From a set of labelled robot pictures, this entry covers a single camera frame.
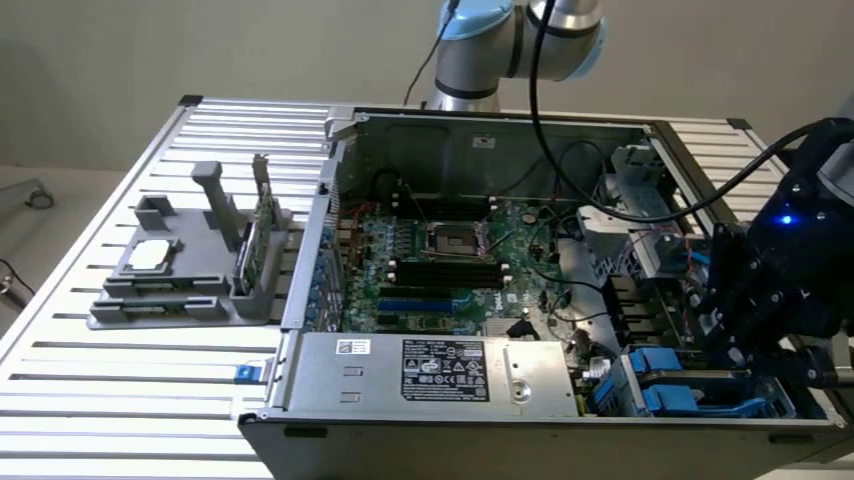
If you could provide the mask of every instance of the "motherboard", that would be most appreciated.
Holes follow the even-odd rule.
[[[562,278],[553,230],[538,228],[554,214],[525,202],[415,207],[366,204],[347,221],[342,329],[489,335],[492,327],[504,334],[545,314],[564,289],[530,266]]]

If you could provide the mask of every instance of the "warning label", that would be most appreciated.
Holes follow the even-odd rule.
[[[403,340],[401,394],[411,402],[489,402],[484,342]]]

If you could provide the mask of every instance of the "metal bracket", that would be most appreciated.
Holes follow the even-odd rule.
[[[357,134],[357,118],[354,107],[333,107],[323,122],[326,140],[337,142]]]

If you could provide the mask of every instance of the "white wall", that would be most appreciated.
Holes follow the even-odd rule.
[[[399,102],[439,3],[0,0],[0,163],[127,168],[185,93]],[[602,3],[601,64],[544,85],[549,110],[741,116],[772,137],[852,90],[853,0]],[[525,108],[525,81],[502,88]]]

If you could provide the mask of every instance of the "slotted aluminum platform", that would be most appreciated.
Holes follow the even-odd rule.
[[[286,251],[269,326],[90,331],[86,316],[131,238],[141,196],[167,193],[178,208],[207,207],[190,178],[194,162],[223,162],[223,188],[251,208],[253,155],[269,153],[274,193],[297,224],[306,221],[327,159],[327,111],[219,99],[178,108],[0,341],[0,478],[270,478],[231,419],[265,387],[234,385],[233,377],[235,366],[271,356],[281,341],[301,235]],[[717,186],[765,147],[724,120],[665,120]],[[782,172],[770,164],[726,196],[742,220]]]

